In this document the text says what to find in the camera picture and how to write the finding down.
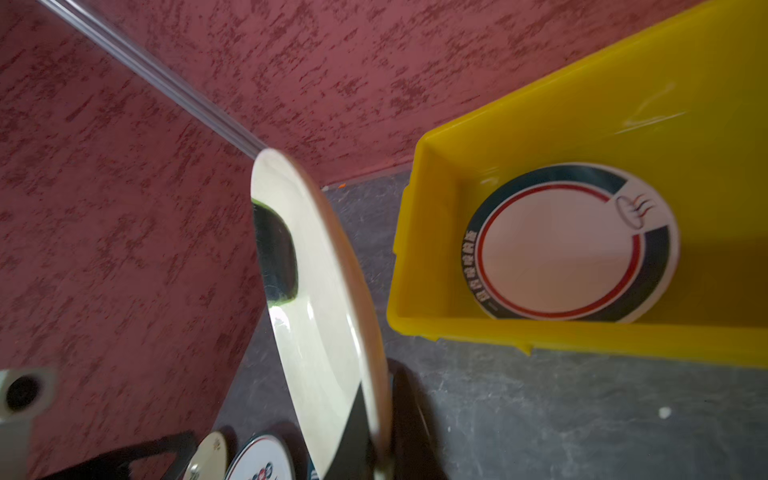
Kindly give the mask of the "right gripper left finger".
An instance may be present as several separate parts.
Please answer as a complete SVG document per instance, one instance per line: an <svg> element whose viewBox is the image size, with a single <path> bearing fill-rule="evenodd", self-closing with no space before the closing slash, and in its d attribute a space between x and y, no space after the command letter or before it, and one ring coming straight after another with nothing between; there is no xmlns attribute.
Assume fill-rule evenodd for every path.
<svg viewBox="0 0 768 480"><path fill-rule="evenodd" d="M379 411L366 394L363 383L358 385L351 409L341 432L324 479L373 479L378 454L376 436L380 430Z"/></svg>

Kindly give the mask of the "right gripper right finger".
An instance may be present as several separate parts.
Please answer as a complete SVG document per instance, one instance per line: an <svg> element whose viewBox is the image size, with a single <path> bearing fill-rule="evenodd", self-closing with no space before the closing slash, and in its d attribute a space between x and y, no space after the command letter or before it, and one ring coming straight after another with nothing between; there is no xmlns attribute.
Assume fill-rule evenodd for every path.
<svg viewBox="0 0 768 480"><path fill-rule="evenodd" d="M388 360L391 377L394 479L447 479L433 447L417 385L404 364Z"/></svg>

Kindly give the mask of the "cream plate black blotches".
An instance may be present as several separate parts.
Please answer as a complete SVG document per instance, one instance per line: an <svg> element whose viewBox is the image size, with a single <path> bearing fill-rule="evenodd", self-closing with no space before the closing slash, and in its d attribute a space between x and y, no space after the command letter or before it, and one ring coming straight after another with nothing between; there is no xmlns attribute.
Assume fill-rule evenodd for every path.
<svg viewBox="0 0 768 480"><path fill-rule="evenodd" d="M393 407L375 307L354 250L321 189L265 149L251 174L258 263L291 400L318 476L330 465L358 385L379 411L373 479L393 476Z"/></svg>

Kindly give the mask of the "cream plate calligraphy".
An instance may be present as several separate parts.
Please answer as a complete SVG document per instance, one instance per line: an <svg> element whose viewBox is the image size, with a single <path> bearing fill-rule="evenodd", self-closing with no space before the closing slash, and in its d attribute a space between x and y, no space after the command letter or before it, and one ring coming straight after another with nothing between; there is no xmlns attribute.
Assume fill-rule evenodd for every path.
<svg viewBox="0 0 768 480"><path fill-rule="evenodd" d="M223 480L229 465L226 437L219 431L211 432L198 445L184 471L183 480Z"/></svg>

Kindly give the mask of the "green red ring steam plate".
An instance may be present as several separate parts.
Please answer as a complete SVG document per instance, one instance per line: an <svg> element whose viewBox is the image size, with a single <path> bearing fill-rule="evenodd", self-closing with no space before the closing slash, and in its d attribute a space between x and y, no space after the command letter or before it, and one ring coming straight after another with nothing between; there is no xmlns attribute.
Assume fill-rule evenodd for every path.
<svg viewBox="0 0 768 480"><path fill-rule="evenodd" d="M631 323L666 292L681 253L664 198L626 171L563 163L521 174L470 217L460 261L495 319Z"/></svg>

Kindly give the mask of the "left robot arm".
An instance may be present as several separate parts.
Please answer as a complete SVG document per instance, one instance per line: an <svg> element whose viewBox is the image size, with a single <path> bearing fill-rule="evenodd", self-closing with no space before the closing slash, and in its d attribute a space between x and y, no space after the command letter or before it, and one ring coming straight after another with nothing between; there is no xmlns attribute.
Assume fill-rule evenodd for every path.
<svg viewBox="0 0 768 480"><path fill-rule="evenodd" d="M174 459L162 479L182 479L196 451L194 432L185 431L103 453L47 475L44 480L131 479L130 465L133 462L166 453L173 454Z"/></svg>

